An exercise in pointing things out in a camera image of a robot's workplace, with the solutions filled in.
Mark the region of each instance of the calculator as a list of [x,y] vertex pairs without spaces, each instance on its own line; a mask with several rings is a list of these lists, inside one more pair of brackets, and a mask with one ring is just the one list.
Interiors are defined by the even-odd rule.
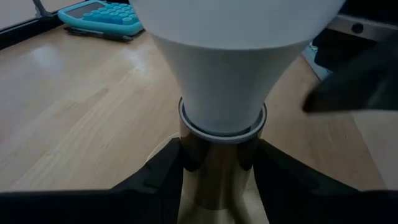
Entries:
[[143,29],[130,4],[89,0],[58,11],[64,23],[104,33],[135,35]]

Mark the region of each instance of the white funnel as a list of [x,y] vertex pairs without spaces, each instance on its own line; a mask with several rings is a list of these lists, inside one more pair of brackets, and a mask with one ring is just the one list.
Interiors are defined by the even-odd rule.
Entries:
[[344,0],[131,0],[174,72],[185,112],[213,134],[238,133]]

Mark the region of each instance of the calculator display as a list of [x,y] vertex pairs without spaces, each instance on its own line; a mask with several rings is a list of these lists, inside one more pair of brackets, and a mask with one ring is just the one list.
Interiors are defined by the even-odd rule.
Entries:
[[77,9],[72,9],[71,11],[67,11],[66,13],[69,16],[72,16],[74,18],[82,18],[84,13],[91,12],[92,10],[96,10],[101,7],[104,7],[104,5],[101,3],[94,2],[91,4],[85,5],[83,7],[79,7]]

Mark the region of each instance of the light wood grain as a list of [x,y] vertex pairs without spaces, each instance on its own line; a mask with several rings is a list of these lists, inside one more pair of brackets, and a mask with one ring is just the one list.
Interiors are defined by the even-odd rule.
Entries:
[[[130,44],[59,28],[0,52],[0,190],[105,189],[178,131],[178,86],[147,33]],[[384,187],[349,114],[300,110],[298,58],[266,100],[263,137],[359,189]]]

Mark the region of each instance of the metal cylinder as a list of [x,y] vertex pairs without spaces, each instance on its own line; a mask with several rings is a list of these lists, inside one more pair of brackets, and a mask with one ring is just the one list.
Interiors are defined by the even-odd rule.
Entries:
[[252,155],[265,123],[265,106],[256,124],[239,136],[211,136],[189,123],[180,102],[180,139],[184,156],[179,223],[250,223],[243,192]]

